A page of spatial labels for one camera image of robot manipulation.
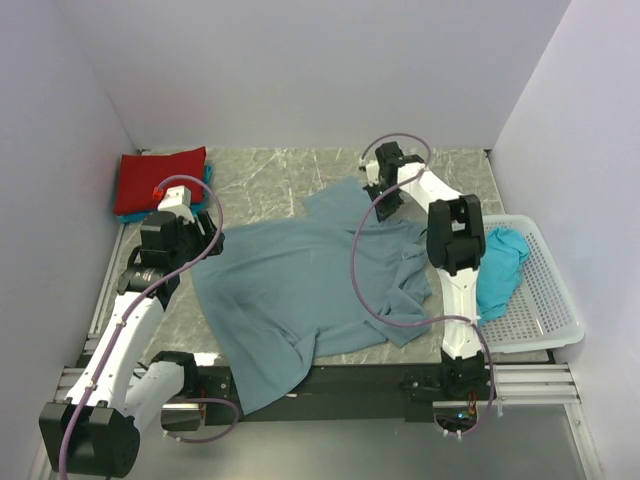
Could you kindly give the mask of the grey-blue t-shirt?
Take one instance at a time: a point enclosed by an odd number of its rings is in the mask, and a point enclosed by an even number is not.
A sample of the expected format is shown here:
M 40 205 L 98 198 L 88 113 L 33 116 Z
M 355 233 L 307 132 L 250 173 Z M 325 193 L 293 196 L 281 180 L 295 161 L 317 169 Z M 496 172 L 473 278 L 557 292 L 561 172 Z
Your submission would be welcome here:
M 221 254 L 192 268 L 248 412 L 289 393 L 318 357 L 425 332 L 425 227 L 379 222 L 368 207 L 344 179 L 308 197 L 302 217 L 228 229 Z

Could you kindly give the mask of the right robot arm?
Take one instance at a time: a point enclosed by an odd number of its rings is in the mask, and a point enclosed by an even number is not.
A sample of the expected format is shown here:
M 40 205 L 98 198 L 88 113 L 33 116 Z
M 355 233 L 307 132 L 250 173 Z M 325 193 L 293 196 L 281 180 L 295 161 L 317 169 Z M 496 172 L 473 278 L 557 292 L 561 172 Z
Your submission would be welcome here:
M 376 159 L 359 159 L 366 174 L 364 190 L 371 210 L 385 220 L 402 205 L 402 194 L 411 197 L 426 213 L 426 251 L 436 269 L 443 297 L 444 323 L 441 373 L 432 388 L 460 399 L 472 397 L 490 380 L 485 367 L 488 349 L 479 333 L 477 281 L 486 252 L 481 203 L 474 194 L 462 194 L 447 185 L 428 166 L 427 157 L 405 154 L 396 142 L 382 143 Z

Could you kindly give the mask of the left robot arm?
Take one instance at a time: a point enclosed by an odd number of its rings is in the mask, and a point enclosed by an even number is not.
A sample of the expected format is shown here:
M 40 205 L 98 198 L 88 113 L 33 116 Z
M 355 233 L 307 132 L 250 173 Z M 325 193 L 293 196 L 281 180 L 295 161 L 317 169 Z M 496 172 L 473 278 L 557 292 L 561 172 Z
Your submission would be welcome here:
M 161 351 L 141 377 L 135 371 L 181 273 L 220 254 L 223 243 L 223 233 L 206 211 L 192 219 L 156 211 L 144 219 L 140 243 L 118 279 L 111 318 L 91 359 L 65 397 L 46 403 L 39 416 L 51 468 L 60 478 L 126 477 L 143 431 L 163 406 L 199 394 L 191 353 Z

